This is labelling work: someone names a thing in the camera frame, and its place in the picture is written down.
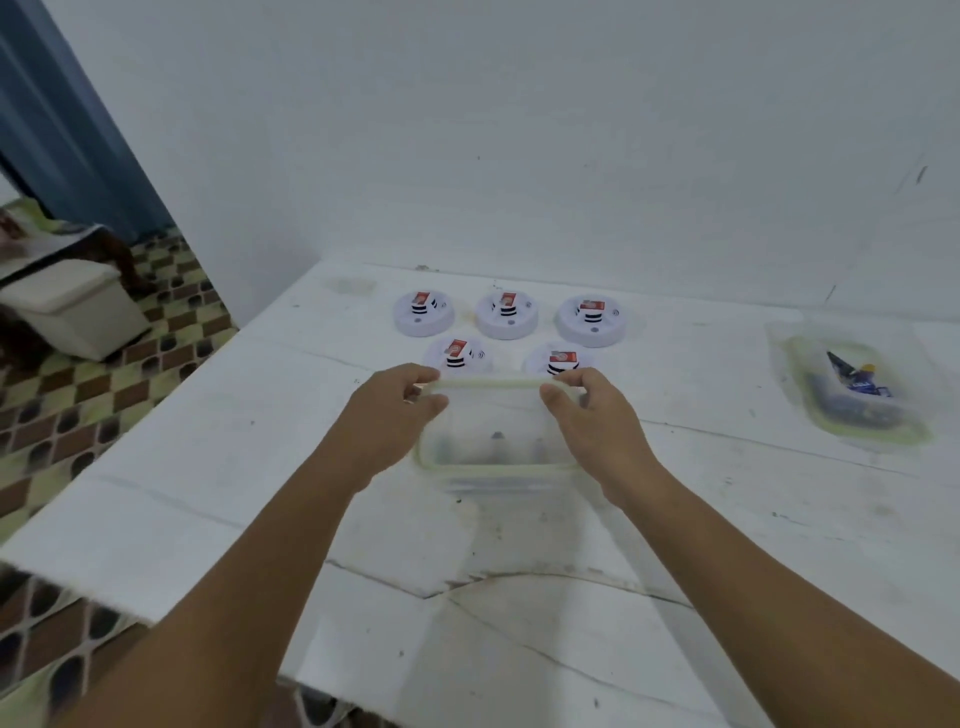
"sticker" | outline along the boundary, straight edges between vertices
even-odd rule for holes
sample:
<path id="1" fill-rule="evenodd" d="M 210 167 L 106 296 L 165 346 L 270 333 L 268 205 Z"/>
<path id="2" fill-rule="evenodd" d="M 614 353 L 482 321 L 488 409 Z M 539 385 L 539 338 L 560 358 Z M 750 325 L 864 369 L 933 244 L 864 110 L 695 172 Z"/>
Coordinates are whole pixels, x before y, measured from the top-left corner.
<path id="1" fill-rule="evenodd" d="M 466 341 L 463 341 L 462 339 L 454 339 L 450 346 L 446 348 L 444 353 L 451 359 L 456 359 L 460 356 L 460 352 L 462 352 L 466 346 Z"/>

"white storage box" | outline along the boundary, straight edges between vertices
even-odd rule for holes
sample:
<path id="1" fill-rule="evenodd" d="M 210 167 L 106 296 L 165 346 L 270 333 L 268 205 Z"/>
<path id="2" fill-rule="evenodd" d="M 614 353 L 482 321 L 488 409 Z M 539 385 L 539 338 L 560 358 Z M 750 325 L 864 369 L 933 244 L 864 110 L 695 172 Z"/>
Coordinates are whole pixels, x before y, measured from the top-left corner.
<path id="1" fill-rule="evenodd" d="M 551 382 L 572 399 L 576 391 Z M 580 472 L 557 421 L 540 400 L 542 378 L 440 379 L 423 393 L 449 406 L 424 429 L 415 461 L 452 491 L 537 490 Z"/>
<path id="2" fill-rule="evenodd" d="M 62 260 L 0 290 L 54 349 L 101 360 L 150 328 L 112 266 Z"/>

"smoke detector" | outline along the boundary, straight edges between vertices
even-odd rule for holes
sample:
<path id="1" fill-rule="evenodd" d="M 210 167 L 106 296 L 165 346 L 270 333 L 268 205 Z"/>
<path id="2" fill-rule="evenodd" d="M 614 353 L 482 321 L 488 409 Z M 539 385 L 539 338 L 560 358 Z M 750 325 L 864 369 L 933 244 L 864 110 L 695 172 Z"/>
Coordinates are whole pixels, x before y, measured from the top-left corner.
<path id="1" fill-rule="evenodd" d="M 574 344 L 590 349 L 609 347 L 627 332 L 627 317 L 610 296 L 574 296 L 557 311 L 557 330 Z"/>
<path id="2" fill-rule="evenodd" d="M 439 369 L 441 376 L 475 376 L 493 369 L 493 360 L 484 351 L 479 336 L 441 336 L 427 347 L 423 363 Z"/>
<path id="3" fill-rule="evenodd" d="M 594 354 L 587 348 L 568 341 L 548 341 L 536 347 L 523 360 L 528 375 L 556 376 L 570 369 L 592 367 Z"/>
<path id="4" fill-rule="evenodd" d="M 519 339 L 534 332 L 537 302 L 518 291 L 494 291 L 474 309 L 477 328 L 491 339 Z"/>
<path id="5" fill-rule="evenodd" d="M 453 302 L 440 291 L 412 291 L 394 303 L 394 323 L 407 336 L 435 336 L 453 325 Z"/>

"curtain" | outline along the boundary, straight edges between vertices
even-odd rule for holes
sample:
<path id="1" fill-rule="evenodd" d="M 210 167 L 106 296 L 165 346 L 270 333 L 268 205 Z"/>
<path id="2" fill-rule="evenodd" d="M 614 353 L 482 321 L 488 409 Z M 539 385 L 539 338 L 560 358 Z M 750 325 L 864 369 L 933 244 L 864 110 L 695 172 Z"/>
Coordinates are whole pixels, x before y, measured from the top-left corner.
<path id="1" fill-rule="evenodd" d="M 172 224 L 40 0 L 0 0 L 0 158 L 61 220 L 128 242 Z"/>

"floor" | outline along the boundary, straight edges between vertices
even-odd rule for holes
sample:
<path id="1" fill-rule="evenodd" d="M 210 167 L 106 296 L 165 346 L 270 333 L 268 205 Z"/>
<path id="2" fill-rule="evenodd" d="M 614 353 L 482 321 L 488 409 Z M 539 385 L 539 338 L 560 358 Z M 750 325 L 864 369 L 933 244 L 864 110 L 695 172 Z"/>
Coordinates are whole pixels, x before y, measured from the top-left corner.
<path id="1" fill-rule="evenodd" d="M 150 331 L 102 363 L 52 352 L 36 371 L 0 372 L 0 543 L 237 330 L 176 231 L 133 252 L 158 287 L 139 301 Z M 146 632 L 134 619 L 0 564 L 0 726 L 50 725 Z M 262 722 L 332 725 L 390 724 L 282 682 Z"/>

